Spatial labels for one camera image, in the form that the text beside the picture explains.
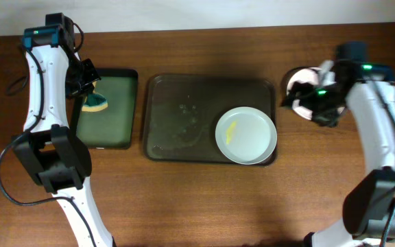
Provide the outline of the yellow green sponge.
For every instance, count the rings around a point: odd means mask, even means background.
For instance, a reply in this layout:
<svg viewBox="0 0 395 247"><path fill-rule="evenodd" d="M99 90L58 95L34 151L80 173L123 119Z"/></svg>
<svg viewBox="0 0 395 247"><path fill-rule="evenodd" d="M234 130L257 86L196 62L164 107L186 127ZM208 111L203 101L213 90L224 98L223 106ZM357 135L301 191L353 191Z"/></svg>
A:
<svg viewBox="0 0 395 247"><path fill-rule="evenodd" d="M92 83L93 87L96 88L96 82ZM108 100L93 89L93 91L86 95L84 103L82 104L82 112L96 113L107 109Z"/></svg>

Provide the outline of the white plate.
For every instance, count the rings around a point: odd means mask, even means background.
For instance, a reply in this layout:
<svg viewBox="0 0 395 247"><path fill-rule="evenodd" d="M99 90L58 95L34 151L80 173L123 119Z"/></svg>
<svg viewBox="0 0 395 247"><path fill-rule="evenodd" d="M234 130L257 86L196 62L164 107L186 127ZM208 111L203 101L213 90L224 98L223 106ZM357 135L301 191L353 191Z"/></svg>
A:
<svg viewBox="0 0 395 247"><path fill-rule="evenodd" d="M323 74L318 67L296 67L285 74L283 82L286 89L280 105L303 119L333 128L345 115L346 106L333 72Z"/></svg>
<svg viewBox="0 0 395 247"><path fill-rule="evenodd" d="M240 165L258 165L271 158L277 147L276 125L263 111L240 106L225 112L215 126L219 151Z"/></svg>

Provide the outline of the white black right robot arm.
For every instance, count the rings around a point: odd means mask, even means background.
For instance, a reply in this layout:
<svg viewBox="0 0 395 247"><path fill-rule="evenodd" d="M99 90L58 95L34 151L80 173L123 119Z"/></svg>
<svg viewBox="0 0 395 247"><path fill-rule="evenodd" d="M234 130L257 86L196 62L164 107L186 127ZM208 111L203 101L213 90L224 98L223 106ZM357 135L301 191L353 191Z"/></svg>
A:
<svg viewBox="0 0 395 247"><path fill-rule="evenodd" d="M365 178L346 196L342 217L311 232L303 246L385 246L395 242L395 76L389 66L355 59L296 67L283 77L281 105L321 127L349 110L366 164Z"/></svg>

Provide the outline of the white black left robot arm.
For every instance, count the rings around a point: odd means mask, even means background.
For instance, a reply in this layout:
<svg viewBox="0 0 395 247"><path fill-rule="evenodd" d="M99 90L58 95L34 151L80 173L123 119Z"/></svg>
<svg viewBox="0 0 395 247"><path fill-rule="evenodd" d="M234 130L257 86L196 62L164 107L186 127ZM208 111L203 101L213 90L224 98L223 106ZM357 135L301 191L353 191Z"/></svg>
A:
<svg viewBox="0 0 395 247"><path fill-rule="evenodd" d="M26 29L23 49L29 67L29 109L22 133L9 148L37 184L57 202L79 246L114 246L91 190L88 148L70 129L65 100L90 93L98 76L80 60L71 27L48 24Z"/></svg>

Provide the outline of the black water basin tray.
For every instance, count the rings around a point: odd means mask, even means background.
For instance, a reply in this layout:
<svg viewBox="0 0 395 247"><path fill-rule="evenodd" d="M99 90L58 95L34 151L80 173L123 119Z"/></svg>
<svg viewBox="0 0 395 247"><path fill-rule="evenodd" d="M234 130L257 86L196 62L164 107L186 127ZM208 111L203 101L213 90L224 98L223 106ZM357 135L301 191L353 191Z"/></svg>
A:
<svg viewBox="0 0 395 247"><path fill-rule="evenodd" d="M136 108L139 75L134 69L98 69L101 80L95 91L108 100L108 107L96 113L82 112L86 98L75 101L70 129L88 147L128 149Z"/></svg>

